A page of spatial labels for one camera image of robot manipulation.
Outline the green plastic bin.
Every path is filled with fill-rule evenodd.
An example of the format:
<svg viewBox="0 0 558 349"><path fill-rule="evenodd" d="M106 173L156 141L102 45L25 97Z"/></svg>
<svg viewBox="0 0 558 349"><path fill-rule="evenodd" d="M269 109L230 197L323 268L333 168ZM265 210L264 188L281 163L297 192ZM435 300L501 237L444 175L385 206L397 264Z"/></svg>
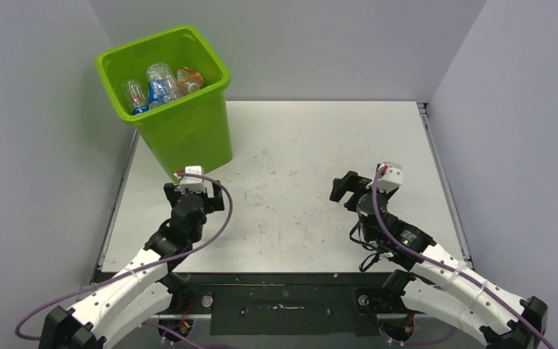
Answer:
<svg viewBox="0 0 558 349"><path fill-rule="evenodd" d="M165 63L172 71L190 68L205 80L201 90L174 102L135 113L124 84L135 80L148 93L147 69ZM116 115L134 127L173 182L175 172L200 165L207 172L233 158L225 90L230 72L206 38L180 25L100 53L96 69Z"/></svg>

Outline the Pepsi bottle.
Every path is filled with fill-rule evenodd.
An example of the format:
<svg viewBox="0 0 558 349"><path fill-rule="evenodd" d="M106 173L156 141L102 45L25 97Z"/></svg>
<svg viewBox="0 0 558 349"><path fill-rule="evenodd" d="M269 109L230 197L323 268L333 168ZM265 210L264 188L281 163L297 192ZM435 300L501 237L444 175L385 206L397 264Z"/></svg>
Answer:
<svg viewBox="0 0 558 349"><path fill-rule="evenodd" d="M148 107L150 110L167 104L169 101L168 91L161 79L152 80L148 83Z"/></svg>

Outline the orange label bottle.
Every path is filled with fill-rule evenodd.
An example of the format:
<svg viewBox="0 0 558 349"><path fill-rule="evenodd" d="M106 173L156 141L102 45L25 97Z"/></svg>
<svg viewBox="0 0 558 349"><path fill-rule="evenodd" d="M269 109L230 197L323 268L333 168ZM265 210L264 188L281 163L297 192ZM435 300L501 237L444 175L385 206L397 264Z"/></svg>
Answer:
<svg viewBox="0 0 558 349"><path fill-rule="evenodd" d="M177 83L183 95L190 95L205 86L205 79L197 70L181 67L177 69Z"/></svg>

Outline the blue label clear bottle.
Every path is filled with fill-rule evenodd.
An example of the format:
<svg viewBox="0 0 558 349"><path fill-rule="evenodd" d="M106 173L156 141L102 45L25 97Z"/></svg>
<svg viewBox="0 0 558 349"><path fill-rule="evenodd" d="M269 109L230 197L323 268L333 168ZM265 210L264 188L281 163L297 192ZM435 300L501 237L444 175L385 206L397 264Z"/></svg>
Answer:
<svg viewBox="0 0 558 349"><path fill-rule="evenodd" d="M122 84L122 88L131 115L135 116L150 110L147 95L138 80L130 79L125 81Z"/></svg>

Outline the clear white-cap bottle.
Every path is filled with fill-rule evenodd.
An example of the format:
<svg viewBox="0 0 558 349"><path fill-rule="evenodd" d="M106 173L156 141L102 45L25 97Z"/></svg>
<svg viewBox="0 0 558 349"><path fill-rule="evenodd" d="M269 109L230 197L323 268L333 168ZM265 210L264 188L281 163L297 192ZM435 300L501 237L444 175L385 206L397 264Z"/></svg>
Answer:
<svg viewBox="0 0 558 349"><path fill-rule="evenodd" d="M146 70L146 76L148 83L156 79L163 80L169 95L169 101L167 103L179 99L177 79L167 63L155 63L150 65Z"/></svg>

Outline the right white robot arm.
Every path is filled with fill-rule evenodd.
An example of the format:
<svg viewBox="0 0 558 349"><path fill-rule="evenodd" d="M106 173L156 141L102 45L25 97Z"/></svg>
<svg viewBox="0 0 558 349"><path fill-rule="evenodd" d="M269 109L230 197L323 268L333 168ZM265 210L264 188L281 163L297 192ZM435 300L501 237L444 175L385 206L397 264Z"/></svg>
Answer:
<svg viewBox="0 0 558 349"><path fill-rule="evenodd" d="M389 212L388 201L402 183L401 167L389 162L379 164L372 179L350 171L333 180L330 200L339 202L349 193L344 208L357 214L350 240L371 253L360 272L381 259L399 265L380 298L362 297L362 307L423 313L486 348L552 348L545 337L549 308L543 300L490 282L422 229Z"/></svg>

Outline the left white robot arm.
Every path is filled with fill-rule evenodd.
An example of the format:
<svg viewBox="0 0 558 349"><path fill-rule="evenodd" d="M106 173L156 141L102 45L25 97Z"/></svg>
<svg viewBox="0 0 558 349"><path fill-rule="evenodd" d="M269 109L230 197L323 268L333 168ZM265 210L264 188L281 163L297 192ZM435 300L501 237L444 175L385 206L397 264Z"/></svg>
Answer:
<svg viewBox="0 0 558 349"><path fill-rule="evenodd" d="M173 270L186 257L216 240L226 225L200 246L209 214L233 213L233 200L221 182L211 181L213 194L194 191L184 181L164 187L171 217L112 278L94 286L69 308L57 305L44 319L40 348L113 348L151 316L178 313L187 305L187 292Z"/></svg>

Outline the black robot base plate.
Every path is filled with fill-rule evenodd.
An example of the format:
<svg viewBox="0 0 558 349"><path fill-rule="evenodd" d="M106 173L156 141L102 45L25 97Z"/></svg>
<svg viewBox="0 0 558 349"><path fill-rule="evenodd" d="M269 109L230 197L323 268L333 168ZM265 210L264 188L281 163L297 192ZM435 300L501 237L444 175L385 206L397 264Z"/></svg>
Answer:
<svg viewBox="0 0 558 349"><path fill-rule="evenodd" d="M212 335L376 336L379 323L403 323L411 311L382 294L381 273L182 274L180 299L162 321L207 320Z"/></svg>

